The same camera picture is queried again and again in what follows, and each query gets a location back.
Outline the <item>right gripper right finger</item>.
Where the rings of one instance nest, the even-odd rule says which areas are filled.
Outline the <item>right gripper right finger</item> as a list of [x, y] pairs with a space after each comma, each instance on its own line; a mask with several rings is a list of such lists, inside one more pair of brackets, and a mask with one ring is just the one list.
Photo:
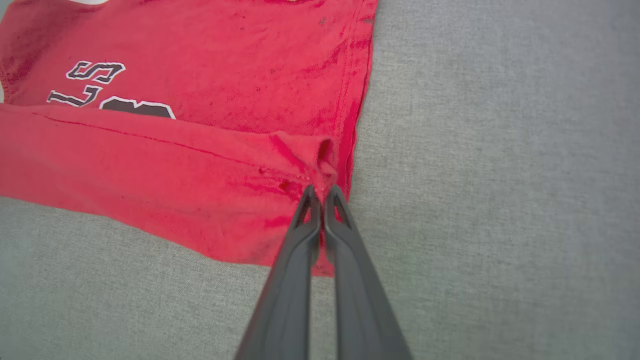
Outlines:
[[324, 202], [327, 257], [334, 266], [337, 358], [411, 360], [394, 315], [342, 189]]

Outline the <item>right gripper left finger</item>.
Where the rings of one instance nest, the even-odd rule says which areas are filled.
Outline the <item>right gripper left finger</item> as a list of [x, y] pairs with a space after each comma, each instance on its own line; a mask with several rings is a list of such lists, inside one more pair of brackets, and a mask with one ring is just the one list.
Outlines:
[[309, 357], [312, 268], [318, 259], [322, 205], [307, 186], [238, 346], [237, 360]]

